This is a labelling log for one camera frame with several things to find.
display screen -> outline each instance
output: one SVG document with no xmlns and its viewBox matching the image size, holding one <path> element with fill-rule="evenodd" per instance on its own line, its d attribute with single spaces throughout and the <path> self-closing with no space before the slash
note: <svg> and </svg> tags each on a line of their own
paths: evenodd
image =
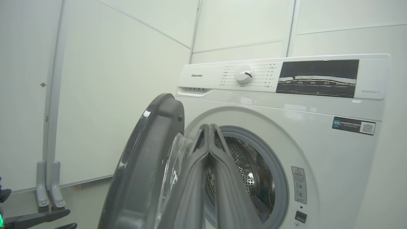
<svg viewBox="0 0 407 229">
<path fill-rule="evenodd" d="M 284 62 L 277 93 L 353 98 L 358 59 Z"/>
</svg>

qr code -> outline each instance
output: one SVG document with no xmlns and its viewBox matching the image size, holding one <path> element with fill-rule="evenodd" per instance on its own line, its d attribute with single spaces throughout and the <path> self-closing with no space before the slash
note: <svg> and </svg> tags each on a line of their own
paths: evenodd
<svg viewBox="0 0 407 229">
<path fill-rule="evenodd" d="M 360 133 L 372 134 L 374 133 L 375 123 L 362 122 L 360 125 Z"/>
</svg>

washing machine front panel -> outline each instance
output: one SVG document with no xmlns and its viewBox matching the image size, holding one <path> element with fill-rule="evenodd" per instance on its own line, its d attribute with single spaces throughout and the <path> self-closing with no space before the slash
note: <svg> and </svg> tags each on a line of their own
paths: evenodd
<svg viewBox="0 0 407 229">
<path fill-rule="evenodd" d="M 254 133 L 273 150 L 282 165 L 289 190 L 288 210 L 280 228 L 293 228 L 296 222 L 301 228 L 354 226 L 377 134 L 334 129 L 336 116 L 330 114 L 176 98 L 185 107 L 186 136 L 194 136 L 203 123 L 236 126 Z M 373 122 L 377 133 L 381 122 Z M 298 198 L 300 189 L 296 186 L 298 177 L 294 177 L 296 169 L 293 167 L 305 173 L 306 204 Z M 305 223 L 295 219 L 297 211 L 307 215 Z"/>
</svg>

gray warning sticker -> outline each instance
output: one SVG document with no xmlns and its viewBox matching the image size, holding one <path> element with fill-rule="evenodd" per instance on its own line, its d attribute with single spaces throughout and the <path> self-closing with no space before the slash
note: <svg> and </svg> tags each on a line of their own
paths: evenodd
<svg viewBox="0 0 407 229">
<path fill-rule="evenodd" d="M 304 169 L 292 166 L 294 178 L 295 200 L 306 204 L 306 182 Z"/>
</svg>

white front-loading washing machine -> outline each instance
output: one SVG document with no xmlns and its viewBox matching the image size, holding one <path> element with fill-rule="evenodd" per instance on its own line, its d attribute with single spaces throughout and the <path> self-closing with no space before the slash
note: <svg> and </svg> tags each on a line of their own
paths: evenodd
<svg viewBox="0 0 407 229">
<path fill-rule="evenodd" d="M 209 123 L 219 127 L 251 200 L 246 206 L 264 229 L 354 228 L 389 62 L 372 54 L 186 65 L 175 99 L 156 98 L 130 136 L 99 228 L 158 227 L 187 176 L 191 144 Z M 201 184 L 206 228 L 219 225 L 216 179 L 209 168 Z"/>
</svg>

